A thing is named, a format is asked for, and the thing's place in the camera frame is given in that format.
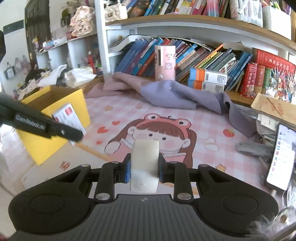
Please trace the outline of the white eraser block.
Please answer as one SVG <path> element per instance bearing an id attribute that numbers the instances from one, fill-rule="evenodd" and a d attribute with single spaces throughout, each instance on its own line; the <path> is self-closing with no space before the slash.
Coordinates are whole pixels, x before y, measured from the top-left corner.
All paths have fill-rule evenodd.
<path id="1" fill-rule="evenodd" d="M 159 142 L 136 139 L 130 156 L 130 190 L 156 193 L 159 183 Z"/>

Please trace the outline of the white red small box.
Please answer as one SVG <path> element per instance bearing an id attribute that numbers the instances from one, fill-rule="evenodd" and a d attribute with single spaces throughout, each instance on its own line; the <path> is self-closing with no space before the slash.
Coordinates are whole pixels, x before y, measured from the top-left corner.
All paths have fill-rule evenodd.
<path id="1" fill-rule="evenodd" d="M 52 117 L 59 123 L 63 123 L 67 126 L 80 130 L 83 135 L 86 135 L 87 133 L 71 103 L 67 103 L 59 108 L 52 114 Z"/>

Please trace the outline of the yellow cardboard box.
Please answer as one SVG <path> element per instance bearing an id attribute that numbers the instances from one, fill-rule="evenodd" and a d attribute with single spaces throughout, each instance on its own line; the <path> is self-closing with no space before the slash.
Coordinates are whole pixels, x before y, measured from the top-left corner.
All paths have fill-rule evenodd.
<path id="1" fill-rule="evenodd" d="M 67 141 L 80 142 L 90 125 L 82 89 L 47 86 L 22 100 L 27 109 L 15 120 L 25 126 L 18 130 L 23 145 L 41 165 Z"/>

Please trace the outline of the pile of clothes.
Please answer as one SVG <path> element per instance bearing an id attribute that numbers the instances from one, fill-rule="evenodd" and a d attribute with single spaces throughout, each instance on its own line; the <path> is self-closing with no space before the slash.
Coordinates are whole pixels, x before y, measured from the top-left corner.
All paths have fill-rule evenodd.
<path id="1" fill-rule="evenodd" d="M 34 90 L 39 90 L 40 88 L 46 86 L 56 85 L 58 79 L 62 75 L 62 72 L 66 69 L 67 64 L 60 65 L 51 71 L 46 71 L 44 69 L 32 69 L 25 78 L 25 83 L 16 91 L 16 99 L 22 100 Z"/>

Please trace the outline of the crumpled white paper bag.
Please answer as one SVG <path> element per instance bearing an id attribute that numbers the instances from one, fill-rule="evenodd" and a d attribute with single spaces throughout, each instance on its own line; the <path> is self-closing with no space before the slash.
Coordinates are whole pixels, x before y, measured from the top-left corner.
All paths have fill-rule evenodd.
<path id="1" fill-rule="evenodd" d="M 64 76 L 66 85 L 76 88 L 93 80 L 96 74 L 91 67 L 80 67 L 66 72 Z"/>

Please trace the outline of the purple pink cloth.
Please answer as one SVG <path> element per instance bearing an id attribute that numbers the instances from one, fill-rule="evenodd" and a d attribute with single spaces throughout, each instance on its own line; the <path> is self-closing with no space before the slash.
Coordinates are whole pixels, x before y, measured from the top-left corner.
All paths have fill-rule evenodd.
<path id="1" fill-rule="evenodd" d="M 86 98 L 120 95 L 129 90 L 158 107 L 195 110 L 201 106 L 220 115 L 227 113 L 230 124 L 243 135 L 250 138 L 256 133 L 256 122 L 247 118 L 225 92 L 196 90 L 173 80 L 151 81 L 117 72 L 92 87 Z"/>

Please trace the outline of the lower orange blue box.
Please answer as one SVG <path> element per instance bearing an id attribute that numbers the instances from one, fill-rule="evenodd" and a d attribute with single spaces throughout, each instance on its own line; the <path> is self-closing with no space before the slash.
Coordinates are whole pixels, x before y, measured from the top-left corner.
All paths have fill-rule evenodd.
<path id="1" fill-rule="evenodd" d="M 219 93 L 224 91 L 223 84 L 215 84 L 210 82 L 196 81 L 196 80 L 188 80 L 188 87 L 197 90 L 205 90 L 213 93 Z"/>

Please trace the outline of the orange blue box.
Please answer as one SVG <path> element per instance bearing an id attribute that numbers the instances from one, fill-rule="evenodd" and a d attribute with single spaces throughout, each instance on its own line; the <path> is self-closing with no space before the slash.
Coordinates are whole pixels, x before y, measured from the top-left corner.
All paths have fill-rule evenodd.
<path id="1" fill-rule="evenodd" d="M 226 74 L 209 71 L 202 68 L 191 68 L 189 80 L 209 82 L 215 84 L 226 85 L 228 76 Z"/>
<path id="2" fill-rule="evenodd" d="M 197 90 L 205 90 L 213 93 L 219 93 L 224 91 L 223 84 L 215 84 L 210 82 L 196 81 L 196 80 L 188 80 L 188 87 Z"/>

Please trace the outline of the upper orange blue box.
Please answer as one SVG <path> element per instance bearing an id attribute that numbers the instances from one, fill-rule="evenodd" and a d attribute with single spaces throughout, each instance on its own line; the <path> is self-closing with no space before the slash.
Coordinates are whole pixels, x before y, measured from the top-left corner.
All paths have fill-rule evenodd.
<path id="1" fill-rule="evenodd" d="M 191 68 L 189 80 L 209 82 L 215 84 L 226 85 L 228 76 L 226 74 L 209 71 L 202 68 Z"/>

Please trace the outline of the smartphone with lit screen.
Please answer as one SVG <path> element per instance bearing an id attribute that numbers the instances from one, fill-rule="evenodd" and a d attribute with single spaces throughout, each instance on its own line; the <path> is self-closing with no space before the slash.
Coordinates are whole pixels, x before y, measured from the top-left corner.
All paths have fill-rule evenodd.
<path id="1" fill-rule="evenodd" d="M 287 191 L 295 165 L 295 130 L 278 124 L 271 165 L 266 177 L 267 186 L 283 193 Z"/>

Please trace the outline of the stack of papers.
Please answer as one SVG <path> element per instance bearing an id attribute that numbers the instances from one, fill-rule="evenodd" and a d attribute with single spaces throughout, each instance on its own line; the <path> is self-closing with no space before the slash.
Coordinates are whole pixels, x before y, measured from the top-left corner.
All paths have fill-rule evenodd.
<path id="1" fill-rule="evenodd" d="M 251 109 L 245 113 L 255 121 L 258 138 L 237 144 L 237 151 L 258 157 L 260 161 L 270 162 L 278 125 L 282 123 L 295 129 L 295 96 L 292 97 L 292 102 L 287 102 L 266 94 L 258 94 Z"/>

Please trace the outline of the pink cartoon pencil holder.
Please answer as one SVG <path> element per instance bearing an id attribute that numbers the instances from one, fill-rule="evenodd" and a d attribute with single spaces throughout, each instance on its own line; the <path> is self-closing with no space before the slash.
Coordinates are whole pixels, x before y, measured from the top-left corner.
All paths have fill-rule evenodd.
<path id="1" fill-rule="evenodd" d="M 156 45 L 154 47 L 156 81 L 176 80 L 176 47 L 174 45 Z"/>

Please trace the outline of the white quilted handbag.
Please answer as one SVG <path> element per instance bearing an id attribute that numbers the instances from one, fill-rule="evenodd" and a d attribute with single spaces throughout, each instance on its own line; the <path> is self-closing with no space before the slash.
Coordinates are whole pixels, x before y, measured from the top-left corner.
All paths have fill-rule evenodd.
<path id="1" fill-rule="evenodd" d="M 107 6 L 104 9 L 105 13 L 105 22 L 113 22 L 119 20 L 125 20 L 128 18 L 127 8 L 122 3 L 117 3 L 112 6 Z"/>

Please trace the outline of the red book set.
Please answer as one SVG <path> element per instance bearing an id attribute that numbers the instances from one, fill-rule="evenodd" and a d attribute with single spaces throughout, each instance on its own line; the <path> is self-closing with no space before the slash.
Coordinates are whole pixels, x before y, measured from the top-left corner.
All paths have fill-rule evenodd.
<path id="1" fill-rule="evenodd" d="M 253 48 L 238 91 L 241 96 L 254 99 L 266 94 L 292 102 L 295 97 L 295 64 L 280 56 Z"/>

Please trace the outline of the white bookshelf frame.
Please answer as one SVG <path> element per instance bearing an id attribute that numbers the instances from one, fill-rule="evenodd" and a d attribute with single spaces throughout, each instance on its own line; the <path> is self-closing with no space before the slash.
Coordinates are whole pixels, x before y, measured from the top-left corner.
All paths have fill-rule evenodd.
<path id="1" fill-rule="evenodd" d="M 97 38 L 103 74 L 111 74 L 123 55 L 121 49 L 115 50 L 113 46 L 128 35 L 185 37 L 212 47 L 223 42 L 242 41 L 247 50 L 262 49 L 285 59 L 295 54 L 295 42 L 249 23 L 199 15 L 141 16 L 107 23 L 104 1 L 95 1 L 94 4 L 96 33 L 69 40 L 38 54 L 39 68 L 55 69 L 68 60 L 72 67 L 78 67 L 91 49 L 91 39 Z"/>

